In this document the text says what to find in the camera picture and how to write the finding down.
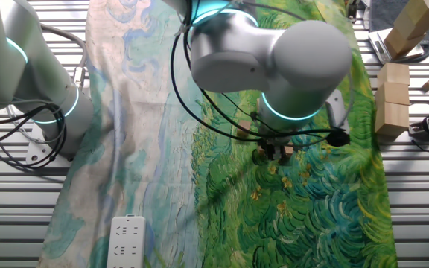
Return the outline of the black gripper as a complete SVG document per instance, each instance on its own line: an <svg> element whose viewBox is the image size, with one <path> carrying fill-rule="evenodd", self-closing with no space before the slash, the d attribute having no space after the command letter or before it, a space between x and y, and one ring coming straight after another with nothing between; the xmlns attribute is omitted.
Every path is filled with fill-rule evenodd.
<svg viewBox="0 0 429 268"><path fill-rule="evenodd" d="M281 160L285 157L285 149L283 148L287 144L287 137L281 138L260 138L258 140L258 146L267 148L267 158L269 160Z"/></svg>

